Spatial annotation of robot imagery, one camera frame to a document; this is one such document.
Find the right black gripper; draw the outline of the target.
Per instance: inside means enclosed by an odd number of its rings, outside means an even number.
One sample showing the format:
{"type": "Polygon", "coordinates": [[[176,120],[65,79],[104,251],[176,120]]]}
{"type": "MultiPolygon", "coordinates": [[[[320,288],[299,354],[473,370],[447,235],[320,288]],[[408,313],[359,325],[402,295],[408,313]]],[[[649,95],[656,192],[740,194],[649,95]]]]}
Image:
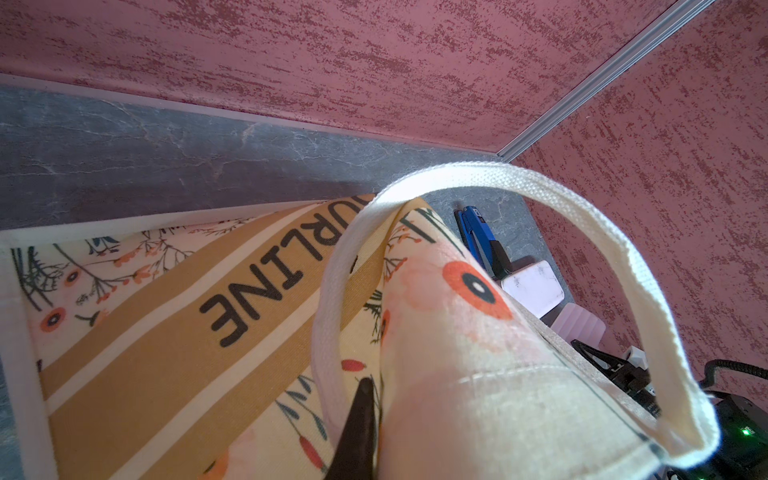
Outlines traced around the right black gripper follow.
{"type": "Polygon", "coordinates": [[[627,360],[593,348],[577,339],[571,341],[571,346],[650,414],[661,412],[655,394],[651,392],[650,375],[645,369],[636,367],[627,360]]]}

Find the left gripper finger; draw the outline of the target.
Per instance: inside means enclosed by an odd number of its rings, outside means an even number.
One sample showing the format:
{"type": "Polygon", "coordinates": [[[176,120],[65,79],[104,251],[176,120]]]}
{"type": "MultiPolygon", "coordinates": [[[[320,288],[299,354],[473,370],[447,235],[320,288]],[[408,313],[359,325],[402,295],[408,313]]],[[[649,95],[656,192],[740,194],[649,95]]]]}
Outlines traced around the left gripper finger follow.
{"type": "Polygon", "coordinates": [[[372,480],[376,451],[374,382],[363,378],[358,383],[339,446],[325,480],[372,480]]]}

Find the pink pencil case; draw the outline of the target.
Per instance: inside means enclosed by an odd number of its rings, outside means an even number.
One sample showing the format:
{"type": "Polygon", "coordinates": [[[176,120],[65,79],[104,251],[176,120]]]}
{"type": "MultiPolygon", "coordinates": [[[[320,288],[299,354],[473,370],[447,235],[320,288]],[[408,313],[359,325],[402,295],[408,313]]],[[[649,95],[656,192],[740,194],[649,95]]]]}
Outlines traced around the pink pencil case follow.
{"type": "Polygon", "coordinates": [[[606,332],[606,324],[595,314],[575,304],[567,303],[553,322],[551,329],[567,343],[578,340],[598,348],[606,332]]]}
{"type": "Polygon", "coordinates": [[[538,319],[542,319],[565,299],[565,292],[546,260],[510,274],[500,285],[508,295],[538,319]]]}

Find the printed canvas tote bag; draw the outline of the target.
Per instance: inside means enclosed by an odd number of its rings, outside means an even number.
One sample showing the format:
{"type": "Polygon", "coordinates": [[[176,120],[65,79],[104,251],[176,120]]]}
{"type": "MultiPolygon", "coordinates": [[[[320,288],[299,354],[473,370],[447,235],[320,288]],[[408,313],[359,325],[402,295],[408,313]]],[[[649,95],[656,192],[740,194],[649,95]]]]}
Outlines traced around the printed canvas tote bag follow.
{"type": "Polygon", "coordinates": [[[1,365],[29,479],[325,478],[363,378],[373,479],[644,479],[705,462],[721,438],[632,242],[568,188],[496,162],[376,195],[6,230],[1,365]],[[659,415],[424,201],[462,187],[540,202],[595,244],[659,415]]]}

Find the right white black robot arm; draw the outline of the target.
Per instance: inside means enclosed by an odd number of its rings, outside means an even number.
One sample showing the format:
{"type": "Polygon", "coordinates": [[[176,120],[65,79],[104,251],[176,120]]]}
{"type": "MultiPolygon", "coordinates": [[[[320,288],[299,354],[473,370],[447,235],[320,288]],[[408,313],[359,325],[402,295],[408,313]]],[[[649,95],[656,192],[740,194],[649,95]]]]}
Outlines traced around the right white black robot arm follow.
{"type": "MultiPolygon", "coordinates": [[[[619,389],[654,416],[660,407],[652,392],[649,373],[630,362],[593,348],[579,340],[571,346],[619,389]]],[[[699,382],[714,401],[721,429],[720,446],[703,464],[690,469],[668,467],[657,479],[765,479],[767,477],[767,412],[736,394],[716,391],[717,374],[727,370],[765,380],[767,371],[743,362],[715,359],[706,363],[699,382]]]]}

